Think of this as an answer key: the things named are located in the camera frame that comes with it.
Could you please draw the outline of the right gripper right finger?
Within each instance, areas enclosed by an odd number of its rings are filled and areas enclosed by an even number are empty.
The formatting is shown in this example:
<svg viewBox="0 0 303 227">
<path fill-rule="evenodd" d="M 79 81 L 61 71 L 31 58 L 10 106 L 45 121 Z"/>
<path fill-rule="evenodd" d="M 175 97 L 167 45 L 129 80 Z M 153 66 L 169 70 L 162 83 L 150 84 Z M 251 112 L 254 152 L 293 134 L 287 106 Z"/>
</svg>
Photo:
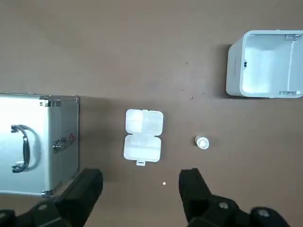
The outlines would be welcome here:
<svg viewBox="0 0 303 227">
<path fill-rule="evenodd" d="M 231 199 L 214 195 L 197 168 L 181 170 L 179 194 L 189 227 L 288 227 L 275 210 L 254 207 L 244 212 Z"/>
</svg>

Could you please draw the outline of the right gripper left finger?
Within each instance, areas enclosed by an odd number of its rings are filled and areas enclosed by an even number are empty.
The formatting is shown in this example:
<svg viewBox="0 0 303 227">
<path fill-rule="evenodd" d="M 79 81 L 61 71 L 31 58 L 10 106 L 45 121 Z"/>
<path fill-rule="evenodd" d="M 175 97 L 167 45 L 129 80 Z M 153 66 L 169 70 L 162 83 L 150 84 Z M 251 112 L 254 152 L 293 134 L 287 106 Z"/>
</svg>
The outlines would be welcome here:
<svg viewBox="0 0 303 227">
<path fill-rule="evenodd" d="M 2 227 L 83 227 L 103 189 L 98 169 L 84 169 L 58 197 L 43 200 L 29 211 L 16 215 L 0 211 Z"/>
</svg>

